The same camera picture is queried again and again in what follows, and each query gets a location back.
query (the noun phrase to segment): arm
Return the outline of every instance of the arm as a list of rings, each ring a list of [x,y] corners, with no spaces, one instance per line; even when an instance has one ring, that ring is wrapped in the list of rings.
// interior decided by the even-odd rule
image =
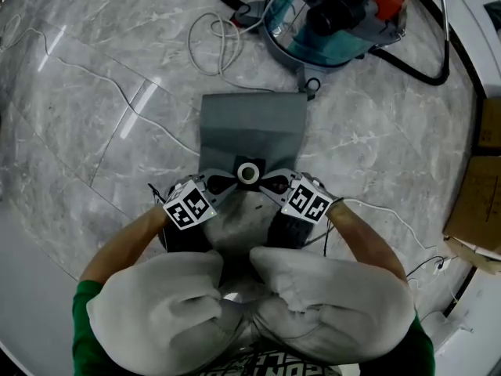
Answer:
[[[381,267],[407,283],[405,270],[386,241],[345,203],[334,204],[327,217],[361,263]]]
[[[147,211],[119,231],[92,258],[80,277],[80,281],[92,280],[100,284],[116,272],[134,265],[151,240],[170,219],[160,206]]]

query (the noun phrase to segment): gray tile floor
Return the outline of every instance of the gray tile floor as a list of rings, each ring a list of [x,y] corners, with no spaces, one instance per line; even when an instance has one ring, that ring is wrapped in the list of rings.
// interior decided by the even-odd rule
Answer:
[[[2,193],[72,277],[113,232],[151,206],[147,183],[165,190],[195,172],[197,158],[157,128],[133,121],[109,82],[55,57],[112,78],[134,107],[143,106],[143,115],[197,150],[201,96],[239,92],[189,63],[187,27],[208,10],[231,14],[218,0],[5,0],[0,8],[0,29],[8,25],[2,44],[33,27],[51,49],[46,57],[44,38],[28,31],[0,53]],[[214,66],[219,41],[206,29],[195,30],[193,46],[199,62]],[[390,50],[428,74],[440,67],[441,31],[416,0],[409,3],[407,35]],[[294,76],[253,35],[245,37],[227,76],[279,91],[295,88]],[[355,60],[330,75],[309,104],[297,169],[318,176],[332,193],[393,208],[424,244],[448,254],[441,231],[467,158],[474,99],[455,52],[451,76],[438,88],[373,56]],[[352,207],[407,270],[434,254],[421,250],[391,215]],[[207,231],[219,247],[260,243],[275,210],[262,195],[237,194]],[[324,229],[321,224],[314,234]],[[335,232],[327,252],[353,259]],[[145,259],[160,253],[156,242]],[[447,275],[417,272],[420,289],[415,282],[411,287],[420,314],[443,309],[452,299],[449,288],[459,287],[468,268],[456,259]]]

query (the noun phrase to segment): gray pants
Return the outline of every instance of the gray pants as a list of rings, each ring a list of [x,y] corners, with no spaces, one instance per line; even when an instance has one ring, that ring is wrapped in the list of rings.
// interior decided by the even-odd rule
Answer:
[[[147,376],[196,371],[241,344],[268,338],[329,364],[391,351],[415,316],[405,283],[387,270],[305,251],[254,248],[270,296],[244,305],[218,290],[222,257],[160,255],[113,275],[87,304],[112,360]]]

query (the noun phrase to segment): leg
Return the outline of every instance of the leg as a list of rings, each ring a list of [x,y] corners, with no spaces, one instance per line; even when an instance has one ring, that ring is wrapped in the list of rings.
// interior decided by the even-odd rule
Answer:
[[[215,251],[178,252],[114,274],[87,306],[97,340],[136,374],[185,374],[210,363],[242,320],[218,292],[222,265]]]
[[[404,282],[385,269],[312,253],[254,248],[250,260],[276,297],[254,314],[261,335],[328,364],[391,351],[415,316]]]

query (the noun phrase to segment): person's left arm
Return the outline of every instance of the person's left arm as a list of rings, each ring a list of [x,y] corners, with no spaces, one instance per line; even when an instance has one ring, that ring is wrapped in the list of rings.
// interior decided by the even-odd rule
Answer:
[[[134,265],[168,221],[170,219],[161,206],[147,211],[97,252],[80,276],[80,281],[92,280],[105,284],[116,272]]]

